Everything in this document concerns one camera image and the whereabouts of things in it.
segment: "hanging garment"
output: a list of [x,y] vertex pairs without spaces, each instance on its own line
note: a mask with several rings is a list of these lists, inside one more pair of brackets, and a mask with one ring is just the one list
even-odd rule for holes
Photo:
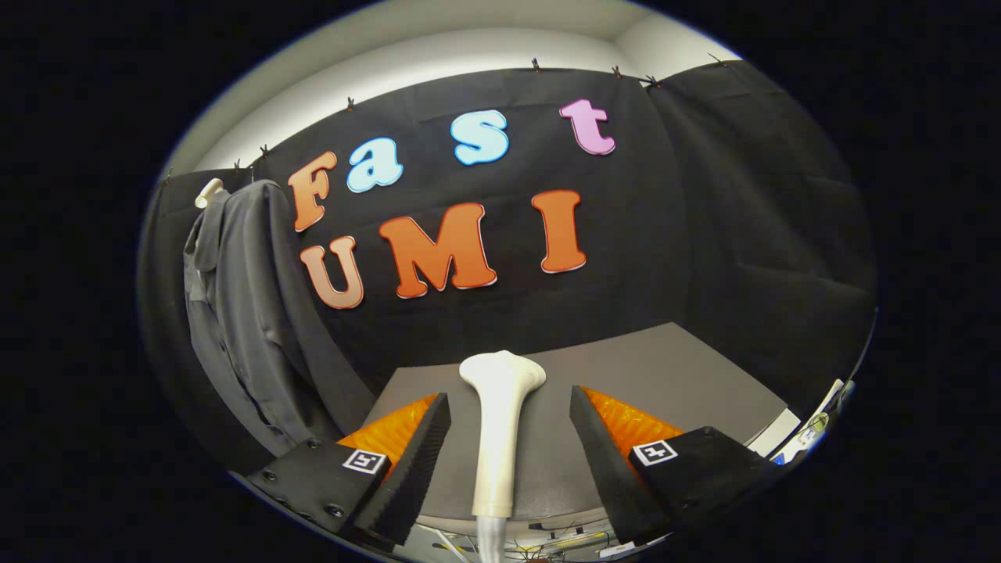
[[293,236],[284,194],[260,180],[214,194],[184,246],[192,347],[222,400],[275,456],[357,430],[374,404],[312,307]]

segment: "letter m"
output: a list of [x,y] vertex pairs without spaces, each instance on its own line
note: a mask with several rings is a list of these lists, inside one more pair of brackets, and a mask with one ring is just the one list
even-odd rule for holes
[[378,233],[389,241],[399,272],[396,295],[400,299],[427,294],[427,284],[417,277],[417,269],[438,292],[444,290],[448,269],[455,260],[451,285],[459,290],[490,286],[497,279],[483,252],[479,220],[485,211],[479,203],[459,203],[449,207],[441,218],[437,242],[430,239],[410,217],[397,217],[382,223]]

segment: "white hook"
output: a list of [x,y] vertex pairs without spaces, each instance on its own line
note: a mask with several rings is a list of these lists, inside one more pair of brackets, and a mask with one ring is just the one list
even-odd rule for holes
[[208,180],[205,187],[201,188],[198,196],[194,198],[194,206],[199,209],[204,209],[208,207],[208,201],[212,198],[217,191],[222,190],[222,180],[219,178],[212,178]]

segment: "light blue letter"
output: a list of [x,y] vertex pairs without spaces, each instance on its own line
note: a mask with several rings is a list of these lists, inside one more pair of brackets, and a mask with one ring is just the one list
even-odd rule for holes
[[508,120],[495,109],[463,113],[451,122],[451,137],[462,143],[455,147],[455,158],[470,166],[492,162],[508,152]]
[[[371,158],[362,160],[369,153]],[[347,173],[347,189],[355,193],[368,191],[375,184],[389,185],[403,175],[403,166],[396,162],[396,143],[388,137],[363,143],[347,162],[354,166]]]

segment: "orange letter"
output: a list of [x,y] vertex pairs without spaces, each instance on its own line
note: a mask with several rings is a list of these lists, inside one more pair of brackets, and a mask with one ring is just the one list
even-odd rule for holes
[[397,217],[382,223],[378,233],[392,245],[399,271],[396,295],[403,300],[427,294],[427,285],[417,278],[417,268],[437,291],[443,291],[448,267],[455,258],[451,285],[459,290],[482,288],[497,280],[497,273],[486,264],[479,219],[485,210],[479,203],[459,203],[448,207],[441,218],[437,242],[410,217]]
[[299,259],[309,270],[309,278],[316,289],[316,295],[333,309],[353,309],[365,296],[358,266],[354,263],[352,248],[354,248],[353,236],[341,236],[330,242],[330,251],[337,254],[340,268],[344,270],[344,277],[347,278],[347,290],[343,292],[334,290],[330,284],[330,276],[326,274],[326,267],[323,266],[323,246],[309,246],[299,252]]
[[336,165],[337,156],[328,150],[288,176],[288,185],[295,195],[295,232],[302,232],[323,216],[323,206],[316,204],[314,196],[326,199],[326,194],[330,192],[326,170]]
[[569,189],[545,191],[532,198],[532,206],[543,212],[546,227],[546,258],[543,271],[559,273],[577,269],[588,261],[577,247],[577,224],[574,207],[581,195]]

